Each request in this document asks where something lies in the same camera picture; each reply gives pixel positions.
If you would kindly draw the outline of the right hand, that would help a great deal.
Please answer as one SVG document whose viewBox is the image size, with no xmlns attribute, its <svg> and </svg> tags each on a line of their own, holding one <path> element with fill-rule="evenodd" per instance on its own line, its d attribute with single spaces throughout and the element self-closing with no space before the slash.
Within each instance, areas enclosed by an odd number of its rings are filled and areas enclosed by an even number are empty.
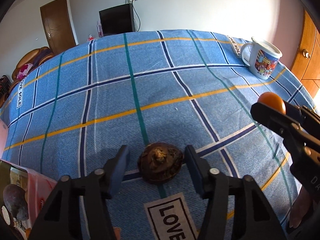
<svg viewBox="0 0 320 240">
<path fill-rule="evenodd" d="M 306 188 L 302 186 L 290 212 L 289 228 L 296 229 L 301 223 L 310 219 L 317 205 L 318 203 L 313 200 Z"/>
</svg>

